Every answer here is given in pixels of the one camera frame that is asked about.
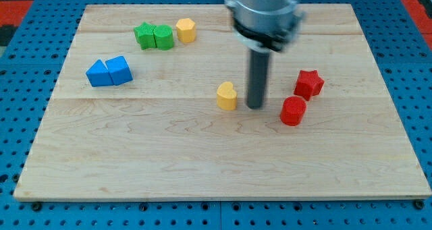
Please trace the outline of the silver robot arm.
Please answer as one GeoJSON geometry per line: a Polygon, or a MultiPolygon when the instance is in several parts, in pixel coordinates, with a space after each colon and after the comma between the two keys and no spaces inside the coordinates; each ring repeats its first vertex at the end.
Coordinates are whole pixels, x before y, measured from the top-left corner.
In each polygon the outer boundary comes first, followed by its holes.
{"type": "Polygon", "coordinates": [[[225,0],[232,29],[249,49],[280,52],[296,39],[304,12],[299,0],[225,0]]]}

